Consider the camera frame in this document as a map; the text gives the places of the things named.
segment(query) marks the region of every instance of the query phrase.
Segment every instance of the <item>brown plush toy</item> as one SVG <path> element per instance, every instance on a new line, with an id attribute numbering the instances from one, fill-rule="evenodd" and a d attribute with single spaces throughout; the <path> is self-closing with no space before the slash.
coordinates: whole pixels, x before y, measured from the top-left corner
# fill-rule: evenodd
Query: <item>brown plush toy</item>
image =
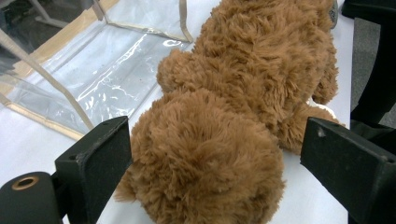
<path id="1" fill-rule="evenodd" d="M 117 191 L 156 223 L 266 223 L 299 154 L 306 102 L 337 90 L 332 0 L 223 0 L 192 52 L 159 65 L 162 99 L 132 130 L 134 163 Z"/>

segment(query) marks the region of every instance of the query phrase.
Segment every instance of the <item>stuffed toy dog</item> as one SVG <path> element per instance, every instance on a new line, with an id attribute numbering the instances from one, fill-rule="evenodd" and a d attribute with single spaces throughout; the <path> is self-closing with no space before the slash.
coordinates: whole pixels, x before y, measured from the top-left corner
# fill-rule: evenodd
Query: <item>stuffed toy dog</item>
<path id="1" fill-rule="evenodd" d="M 163 98 L 132 130 L 134 163 L 117 191 L 156 223 L 266 223 L 308 117 L 337 90 L 333 0 L 223 0 L 192 52 L 158 69 Z"/>

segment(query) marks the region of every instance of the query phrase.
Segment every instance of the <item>gray floor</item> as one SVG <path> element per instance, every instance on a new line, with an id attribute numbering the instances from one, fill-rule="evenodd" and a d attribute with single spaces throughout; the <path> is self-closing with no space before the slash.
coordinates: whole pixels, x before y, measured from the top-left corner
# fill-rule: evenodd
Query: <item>gray floor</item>
<path id="1" fill-rule="evenodd" d="M 361 93 L 370 77 L 378 48 L 379 31 L 380 26 L 378 24 L 361 19 L 355 20 L 352 59 L 352 109 L 358 104 Z M 396 128 L 396 106 L 382 118 L 380 123 Z"/>
<path id="2" fill-rule="evenodd" d="M 39 0 L 50 17 L 70 22 L 83 10 L 80 0 Z M 26 0 L 15 0 L 0 8 L 0 28 L 26 52 L 31 53 L 61 29 L 37 22 L 38 12 Z M 12 69 L 18 62 L 14 55 L 0 46 L 0 72 Z"/>

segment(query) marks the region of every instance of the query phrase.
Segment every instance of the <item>toy dog body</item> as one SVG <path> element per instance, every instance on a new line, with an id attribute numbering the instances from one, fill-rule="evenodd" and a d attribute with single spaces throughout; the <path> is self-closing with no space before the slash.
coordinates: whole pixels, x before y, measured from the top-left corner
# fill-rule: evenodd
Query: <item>toy dog body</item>
<path id="1" fill-rule="evenodd" d="M 301 150 L 306 104 L 335 95 L 325 0 L 223 0 L 192 52 L 159 65 L 164 97 L 136 123 L 119 198 L 157 223 L 265 223 L 284 183 L 282 151 Z"/>

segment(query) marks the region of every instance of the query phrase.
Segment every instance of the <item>brown ring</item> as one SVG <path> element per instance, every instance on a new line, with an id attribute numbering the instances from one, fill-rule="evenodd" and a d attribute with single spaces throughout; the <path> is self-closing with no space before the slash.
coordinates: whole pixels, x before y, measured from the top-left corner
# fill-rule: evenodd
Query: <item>brown ring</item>
<path id="1" fill-rule="evenodd" d="M 30 182 L 29 184 L 21 186 L 21 182 L 23 182 L 25 180 L 32 180 L 32 182 Z M 38 182 L 38 176 L 36 176 L 36 175 L 26 176 L 26 177 L 24 177 L 22 179 L 19 179 L 19 180 L 15 181 L 15 183 L 12 185 L 12 189 L 14 189 L 14 190 L 29 189 L 30 187 L 35 185 L 37 182 Z"/>

